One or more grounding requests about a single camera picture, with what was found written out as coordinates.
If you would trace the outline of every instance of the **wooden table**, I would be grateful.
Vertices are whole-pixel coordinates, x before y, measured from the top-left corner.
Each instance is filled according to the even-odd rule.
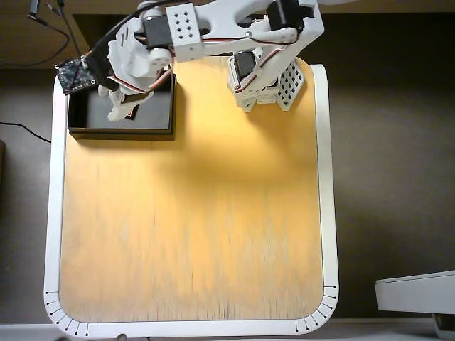
[[[332,314],[323,67],[299,60],[306,82],[291,111],[244,113],[225,65],[177,65],[175,141],[77,141],[56,83],[45,301],[63,330],[283,335]]]

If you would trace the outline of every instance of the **bracket with holes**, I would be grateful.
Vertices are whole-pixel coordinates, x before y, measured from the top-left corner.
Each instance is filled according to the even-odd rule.
[[[279,79],[279,91],[277,103],[283,111],[289,111],[292,103],[297,97],[302,85],[304,84],[304,74],[299,66],[293,61],[282,73]]]
[[[198,19],[193,4],[166,7],[171,37],[179,62],[204,56]]]

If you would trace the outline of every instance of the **robotic arm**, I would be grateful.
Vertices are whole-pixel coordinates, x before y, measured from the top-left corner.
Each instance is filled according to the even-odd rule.
[[[145,1],[139,9],[153,6]],[[250,14],[266,11],[263,20],[240,25]],[[125,118],[179,62],[233,52],[228,60],[229,87],[246,112],[256,103],[290,109],[304,83],[295,63],[299,52],[323,33],[317,0],[215,0],[203,6],[181,4],[142,11],[108,43],[108,82],[100,95],[114,105],[108,118]]]

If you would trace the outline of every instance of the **black wire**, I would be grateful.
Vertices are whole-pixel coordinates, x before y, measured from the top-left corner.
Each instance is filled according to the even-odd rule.
[[[68,43],[70,42],[70,37],[68,36],[68,34],[66,34],[65,32],[59,30],[58,28],[52,26],[52,25],[46,25],[47,28],[51,29],[51,30],[54,30],[55,32],[59,32],[61,34],[63,34],[66,38],[66,41],[65,43],[63,44],[63,46],[61,48],[59,48],[54,54],[52,54],[49,58],[46,58],[44,60],[40,60],[39,62],[34,62],[34,63],[30,63],[30,64],[16,64],[16,63],[1,63],[0,64],[0,67],[3,67],[3,66],[20,66],[20,67],[30,67],[30,66],[37,66],[37,65],[40,65],[40,64],[43,64],[43,63],[46,63],[48,62],[49,60],[52,60],[53,58],[57,57],[63,50],[66,49],[66,47],[68,46]]]
[[[161,6],[161,5],[166,5],[166,4],[172,4],[174,2],[188,2],[188,0],[162,0],[162,1],[157,1],[153,4],[148,4],[141,9],[136,10],[135,12],[129,14],[128,16],[124,17],[117,25],[115,25],[113,28],[109,30],[101,39],[97,41],[95,46],[93,47],[92,50],[96,50],[97,48],[103,46],[104,44],[107,44],[110,40],[112,40],[117,33],[117,31],[120,29],[120,27],[125,24],[127,21],[133,19],[134,17],[138,16],[140,13],[144,11],[148,11],[149,9],[153,9],[155,7]]]
[[[299,35],[297,35],[297,38],[296,40],[290,42],[290,43],[278,43],[276,41],[264,41],[264,40],[258,40],[258,39],[254,39],[252,37],[247,37],[247,39],[251,39],[253,41],[255,41],[256,43],[259,43],[259,44],[267,44],[267,45],[293,45],[295,44],[298,39],[299,39]]]
[[[43,140],[43,141],[45,141],[45,142],[47,142],[47,143],[49,143],[49,144],[51,143],[50,140],[47,140],[47,139],[45,139],[44,137],[39,136],[39,135],[36,134],[36,133],[33,133],[29,128],[27,128],[27,127],[24,126],[23,124],[20,124],[20,123],[10,123],[10,122],[0,122],[0,124],[3,124],[3,125],[5,125],[5,126],[20,126],[20,127],[24,128],[26,131],[28,131],[30,134],[32,134],[33,136],[39,138],[40,140]]]
[[[66,19],[66,15],[65,15],[65,12],[63,11],[63,7],[60,7],[60,15],[62,16],[66,27],[68,27],[68,31],[70,32],[71,40],[73,41],[73,44],[76,48],[77,55],[82,55],[82,53],[80,52],[79,46],[77,45],[77,41],[74,38],[74,33],[73,33],[73,30],[71,29],[70,23],[68,23],[68,20]]]

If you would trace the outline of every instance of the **wooden board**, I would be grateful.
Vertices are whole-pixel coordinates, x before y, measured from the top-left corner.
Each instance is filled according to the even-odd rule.
[[[226,64],[177,64],[175,141],[68,135],[60,302],[72,318],[282,319],[319,306],[311,69],[299,60],[290,112],[244,113]]]

